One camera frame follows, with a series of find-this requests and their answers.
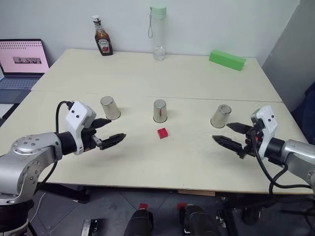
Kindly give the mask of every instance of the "bottle cap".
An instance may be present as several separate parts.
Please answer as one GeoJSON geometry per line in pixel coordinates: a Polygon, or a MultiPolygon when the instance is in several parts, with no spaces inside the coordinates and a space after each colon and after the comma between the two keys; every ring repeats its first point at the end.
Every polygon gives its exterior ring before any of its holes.
{"type": "Polygon", "coordinates": [[[154,19],[162,20],[166,17],[166,6],[155,5],[151,6],[151,14],[154,19]]]}
{"type": "Polygon", "coordinates": [[[93,21],[95,22],[99,21],[99,15],[94,15],[92,16],[92,18],[93,18],[93,21]]]}

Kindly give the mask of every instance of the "red part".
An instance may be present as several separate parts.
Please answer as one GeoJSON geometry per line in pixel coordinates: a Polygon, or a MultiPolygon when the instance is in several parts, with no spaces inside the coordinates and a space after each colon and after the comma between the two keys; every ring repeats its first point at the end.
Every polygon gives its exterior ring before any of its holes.
{"type": "Polygon", "coordinates": [[[185,208],[187,206],[187,203],[177,203],[177,210],[180,210],[181,208],[185,208]]]}
{"type": "Polygon", "coordinates": [[[167,130],[165,128],[158,129],[157,133],[158,133],[160,139],[164,139],[168,136],[167,130]]]}
{"type": "Polygon", "coordinates": [[[146,203],[140,203],[139,208],[138,209],[148,209],[148,204],[146,203]]]}

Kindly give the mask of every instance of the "table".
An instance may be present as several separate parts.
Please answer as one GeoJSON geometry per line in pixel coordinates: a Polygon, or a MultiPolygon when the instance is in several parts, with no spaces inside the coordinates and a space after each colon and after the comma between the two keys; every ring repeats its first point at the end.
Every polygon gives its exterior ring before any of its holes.
{"type": "Polygon", "coordinates": [[[113,95],[281,102],[257,60],[242,71],[210,62],[205,56],[67,50],[32,88],[113,95]]]}
{"type": "MultiPolygon", "coordinates": [[[[11,144],[27,134],[51,132],[55,129],[55,111],[62,100],[78,100],[90,105],[103,118],[99,103],[104,95],[83,92],[32,91],[0,128],[0,155],[11,144]]],[[[124,132],[126,138],[107,150],[94,149],[76,156],[64,156],[48,182],[119,187],[150,187],[196,189],[228,192],[267,193],[269,181],[255,158],[244,160],[212,139],[225,135],[244,144],[245,136],[228,127],[215,129],[209,123],[216,108],[225,103],[232,108],[229,122],[251,125],[250,114],[270,104],[279,123],[277,138],[306,142],[305,137],[285,105],[280,102],[227,101],[209,99],[163,98],[167,103],[168,120],[153,121],[153,102],[157,97],[113,95],[122,115],[98,129],[97,136],[105,139],[124,132]],[[165,127],[169,137],[160,140],[157,130],[165,127]]],[[[60,130],[66,108],[60,112],[60,130]]],[[[271,175],[280,167],[264,160],[271,175]]],[[[40,180],[47,175],[47,168],[40,180]]],[[[286,173],[279,183],[303,181],[286,173]]],[[[309,189],[278,189],[275,192],[311,193],[309,189]]]]}

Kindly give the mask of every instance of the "green foam block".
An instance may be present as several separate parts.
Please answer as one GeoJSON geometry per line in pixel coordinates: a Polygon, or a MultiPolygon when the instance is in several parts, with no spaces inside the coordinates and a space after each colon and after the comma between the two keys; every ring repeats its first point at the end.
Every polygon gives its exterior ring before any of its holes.
{"type": "Polygon", "coordinates": [[[219,50],[213,50],[210,53],[209,61],[224,65],[234,70],[242,70],[246,59],[229,53],[224,53],[219,50]]]}

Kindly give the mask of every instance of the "black cable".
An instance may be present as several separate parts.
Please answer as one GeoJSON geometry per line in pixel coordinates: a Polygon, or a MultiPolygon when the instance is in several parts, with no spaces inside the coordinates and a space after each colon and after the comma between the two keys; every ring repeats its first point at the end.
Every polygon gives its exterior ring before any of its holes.
{"type": "Polygon", "coordinates": [[[33,226],[30,224],[30,222],[28,224],[28,228],[29,228],[29,230],[33,236],[37,236],[37,233],[36,233],[35,229],[33,228],[33,226]]]}
{"type": "MultiPolygon", "coordinates": [[[[277,179],[279,179],[288,170],[287,164],[284,163],[283,165],[284,165],[284,168],[274,176],[274,178],[273,178],[274,182],[277,181],[277,179]]],[[[270,182],[270,184],[269,184],[269,194],[270,195],[273,195],[273,191],[272,191],[273,188],[274,188],[274,184],[272,182],[270,182]]]]}
{"type": "Polygon", "coordinates": [[[268,171],[266,170],[266,167],[264,166],[264,164],[263,164],[263,162],[262,162],[262,160],[261,160],[261,158],[259,156],[259,153],[258,153],[258,150],[257,150],[257,142],[256,142],[255,134],[256,134],[256,132],[253,130],[252,133],[251,133],[251,137],[252,137],[252,146],[253,146],[253,150],[254,150],[256,159],[257,159],[257,161],[258,161],[262,171],[264,172],[266,177],[269,179],[269,181],[273,185],[277,186],[278,188],[309,188],[309,189],[311,189],[311,187],[309,185],[306,185],[306,184],[282,185],[282,184],[279,184],[276,181],[274,181],[273,178],[268,173],[268,171]]]}
{"type": "Polygon", "coordinates": [[[54,162],[53,167],[51,168],[50,172],[48,173],[48,175],[45,177],[45,179],[37,186],[37,188],[35,189],[35,193],[38,192],[38,190],[40,189],[41,185],[46,183],[46,181],[49,179],[49,177],[52,175],[52,173],[54,172],[56,166],[57,166],[58,161],[54,162]]]}
{"type": "Polygon", "coordinates": [[[56,134],[59,134],[59,110],[62,104],[67,104],[67,101],[62,101],[58,104],[56,109],[56,134]]]}
{"type": "MultiPolygon", "coordinates": [[[[67,104],[68,108],[70,109],[73,103],[68,102],[68,101],[62,101],[58,104],[57,109],[56,109],[56,134],[59,134],[59,110],[60,110],[60,107],[62,106],[62,104],[67,104]]],[[[53,167],[51,168],[51,170],[48,173],[48,175],[46,176],[46,178],[37,186],[34,194],[37,193],[37,191],[40,189],[40,186],[43,185],[49,179],[49,177],[52,175],[52,173],[54,172],[54,170],[57,166],[57,162],[58,161],[56,161],[54,163],[53,167]]]]}

